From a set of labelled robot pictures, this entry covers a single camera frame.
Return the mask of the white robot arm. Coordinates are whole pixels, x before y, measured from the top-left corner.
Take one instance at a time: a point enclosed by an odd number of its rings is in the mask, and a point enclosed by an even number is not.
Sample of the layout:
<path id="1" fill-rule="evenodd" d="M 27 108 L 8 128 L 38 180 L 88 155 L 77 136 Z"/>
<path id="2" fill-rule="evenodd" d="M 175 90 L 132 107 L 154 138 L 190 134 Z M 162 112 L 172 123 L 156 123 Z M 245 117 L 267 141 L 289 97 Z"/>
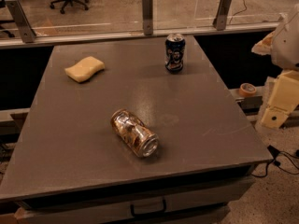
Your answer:
<path id="1" fill-rule="evenodd" d="M 274 79 L 261 124 L 279 128 L 299 106 L 299 4 L 283 18 L 276 30 L 251 49 L 259 55 L 269 54 L 272 64 L 282 69 Z"/>

